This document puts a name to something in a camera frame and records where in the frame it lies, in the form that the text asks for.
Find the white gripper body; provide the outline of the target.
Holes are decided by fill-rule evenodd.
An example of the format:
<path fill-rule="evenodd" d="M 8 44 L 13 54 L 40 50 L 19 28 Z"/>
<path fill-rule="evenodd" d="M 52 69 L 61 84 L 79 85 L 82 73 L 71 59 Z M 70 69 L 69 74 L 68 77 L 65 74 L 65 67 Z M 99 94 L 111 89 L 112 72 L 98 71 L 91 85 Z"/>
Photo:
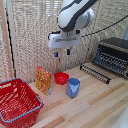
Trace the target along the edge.
<path fill-rule="evenodd" d="M 79 44 L 80 31 L 74 30 L 71 32 L 52 32 L 49 34 L 48 39 L 48 47 L 51 49 L 71 47 Z"/>

